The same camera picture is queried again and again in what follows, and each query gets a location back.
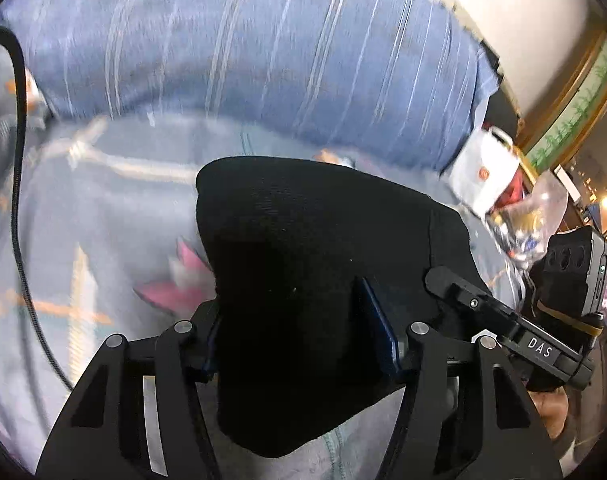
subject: white bag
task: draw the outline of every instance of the white bag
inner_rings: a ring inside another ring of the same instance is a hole
[[[517,172],[519,156],[512,145],[512,139],[496,126],[490,131],[475,130],[445,172],[456,197],[479,218],[490,210]]]

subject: human hand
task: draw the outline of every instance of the human hand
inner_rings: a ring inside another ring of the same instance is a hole
[[[553,392],[528,392],[552,440],[560,436],[568,416],[568,396],[559,387]]]

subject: white wall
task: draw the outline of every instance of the white wall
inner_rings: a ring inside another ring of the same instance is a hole
[[[525,114],[586,28],[588,0],[459,0],[499,54]]]

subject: clear plastic bag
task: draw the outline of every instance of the clear plastic bag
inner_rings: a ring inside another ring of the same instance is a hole
[[[568,206],[568,192],[550,172],[535,182],[521,202],[487,215],[488,225],[507,255],[520,269],[530,269],[545,256]]]

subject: folded black garment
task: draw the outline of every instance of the folded black garment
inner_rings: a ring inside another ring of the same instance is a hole
[[[400,387],[363,333],[357,276],[414,320],[474,334],[424,288],[430,267],[447,266],[488,291],[458,213],[426,195],[342,166],[264,157],[216,160],[196,185],[222,314],[218,420],[239,445],[283,456]]]

